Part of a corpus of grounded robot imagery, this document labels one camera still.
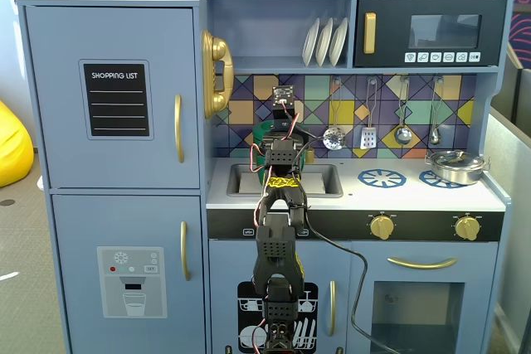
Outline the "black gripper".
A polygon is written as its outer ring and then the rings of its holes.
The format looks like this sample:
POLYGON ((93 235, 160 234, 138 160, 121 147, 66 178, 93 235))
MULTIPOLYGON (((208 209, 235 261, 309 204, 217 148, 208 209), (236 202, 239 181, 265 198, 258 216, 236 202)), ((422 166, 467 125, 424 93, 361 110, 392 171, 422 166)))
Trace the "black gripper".
POLYGON ((291 136, 295 127, 293 120, 297 113, 295 112, 294 101, 274 102, 272 107, 273 127, 272 133, 274 138, 288 138, 291 136))

